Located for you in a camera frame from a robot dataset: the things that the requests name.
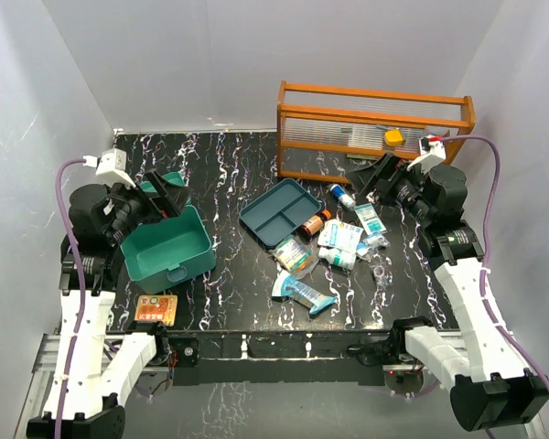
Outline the long blue white packet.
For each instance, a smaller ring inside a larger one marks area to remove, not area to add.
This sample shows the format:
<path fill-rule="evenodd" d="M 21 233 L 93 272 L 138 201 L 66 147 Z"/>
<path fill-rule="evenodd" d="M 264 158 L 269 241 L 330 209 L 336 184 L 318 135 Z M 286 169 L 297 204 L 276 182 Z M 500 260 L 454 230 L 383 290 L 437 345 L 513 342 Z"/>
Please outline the long blue white packet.
<path fill-rule="evenodd" d="M 335 296 L 328 296 L 297 280 L 291 273 L 282 271 L 274 281 L 271 296 L 273 298 L 290 298 L 308 309 L 311 316 L 316 316 L 337 302 Z"/>

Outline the brown medicine bottle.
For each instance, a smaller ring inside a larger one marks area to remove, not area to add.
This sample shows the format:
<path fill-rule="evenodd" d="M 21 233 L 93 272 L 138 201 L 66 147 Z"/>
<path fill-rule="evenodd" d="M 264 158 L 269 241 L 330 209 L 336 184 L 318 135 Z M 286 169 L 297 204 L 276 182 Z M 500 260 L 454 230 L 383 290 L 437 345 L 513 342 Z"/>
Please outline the brown medicine bottle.
<path fill-rule="evenodd" d="M 332 218 L 331 213 L 327 209 L 323 209 L 299 227 L 299 236 L 307 240 L 314 238 L 322 231 L 326 223 Z"/>

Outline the blue divided tray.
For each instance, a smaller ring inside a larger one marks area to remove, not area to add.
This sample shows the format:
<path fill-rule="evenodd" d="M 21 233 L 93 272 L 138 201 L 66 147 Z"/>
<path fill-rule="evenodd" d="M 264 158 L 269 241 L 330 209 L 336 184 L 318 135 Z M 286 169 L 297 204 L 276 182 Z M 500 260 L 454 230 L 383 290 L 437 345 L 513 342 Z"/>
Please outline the blue divided tray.
<path fill-rule="evenodd" d="M 271 250 L 322 209 L 321 201 L 293 178 L 285 178 L 244 207 L 239 219 Z"/>

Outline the white green bottle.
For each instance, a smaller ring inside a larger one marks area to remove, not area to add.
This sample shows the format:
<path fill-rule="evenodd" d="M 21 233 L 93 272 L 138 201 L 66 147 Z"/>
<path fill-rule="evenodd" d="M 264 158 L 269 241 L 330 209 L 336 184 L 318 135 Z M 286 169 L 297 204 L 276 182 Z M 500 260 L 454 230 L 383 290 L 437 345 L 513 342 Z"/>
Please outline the white green bottle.
<path fill-rule="evenodd" d="M 343 251 L 337 248 L 320 247 L 318 257 L 328 262 L 330 265 L 351 271 L 356 264 L 357 256 L 355 253 Z"/>

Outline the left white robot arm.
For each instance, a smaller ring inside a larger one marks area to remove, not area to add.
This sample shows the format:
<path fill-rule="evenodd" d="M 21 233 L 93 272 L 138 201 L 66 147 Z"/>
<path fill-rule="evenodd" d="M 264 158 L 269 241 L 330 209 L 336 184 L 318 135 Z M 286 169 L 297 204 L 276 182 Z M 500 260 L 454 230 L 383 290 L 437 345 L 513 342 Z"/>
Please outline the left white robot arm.
<path fill-rule="evenodd" d="M 66 236 L 61 243 L 61 326 L 53 381 L 46 404 L 27 422 L 28 438 L 120 438 L 125 403 L 140 373 L 170 354 L 159 323 L 134 325 L 102 364 L 108 315 L 124 266 L 121 245 L 145 225 L 183 215 L 189 191 L 178 178 L 145 173 L 137 185 L 124 171 L 111 182 L 56 198 Z"/>

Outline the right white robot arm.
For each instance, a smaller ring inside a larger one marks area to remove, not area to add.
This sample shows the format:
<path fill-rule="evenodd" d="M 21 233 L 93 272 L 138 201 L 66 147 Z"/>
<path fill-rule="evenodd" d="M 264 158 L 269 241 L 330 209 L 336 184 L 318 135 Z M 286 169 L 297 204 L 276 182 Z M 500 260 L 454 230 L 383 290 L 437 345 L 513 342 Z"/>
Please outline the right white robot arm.
<path fill-rule="evenodd" d="M 549 390 L 501 333 L 504 325 L 482 265 L 485 252 L 462 218 L 465 174 L 447 164 L 423 171 L 386 154 L 347 179 L 358 194 L 373 193 L 419 224 L 419 248 L 448 298 L 466 350 L 459 353 L 428 318 L 415 316 L 395 320 L 385 340 L 349 346 L 348 355 L 376 364 L 420 361 L 447 389 L 466 431 L 531 422 L 549 400 Z"/>

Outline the teal medicine kit box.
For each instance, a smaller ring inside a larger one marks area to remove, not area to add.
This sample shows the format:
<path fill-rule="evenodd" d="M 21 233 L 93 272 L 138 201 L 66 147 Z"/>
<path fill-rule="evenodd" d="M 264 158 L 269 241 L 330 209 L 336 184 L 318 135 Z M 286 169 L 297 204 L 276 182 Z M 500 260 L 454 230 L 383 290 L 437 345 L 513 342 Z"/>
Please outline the teal medicine kit box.
<path fill-rule="evenodd" d="M 177 217 L 138 226 L 121 250 L 130 280 L 146 294 L 161 293 L 216 266 L 211 238 L 191 203 Z"/>

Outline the cotton swab pack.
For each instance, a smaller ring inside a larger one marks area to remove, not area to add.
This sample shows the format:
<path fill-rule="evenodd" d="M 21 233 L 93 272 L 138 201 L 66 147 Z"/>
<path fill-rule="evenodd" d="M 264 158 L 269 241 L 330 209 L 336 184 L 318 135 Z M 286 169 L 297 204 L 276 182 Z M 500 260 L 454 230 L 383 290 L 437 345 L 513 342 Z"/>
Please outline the cotton swab pack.
<path fill-rule="evenodd" d="M 311 273 L 319 262 L 318 256 L 293 236 L 282 240 L 271 254 L 296 279 Z"/>

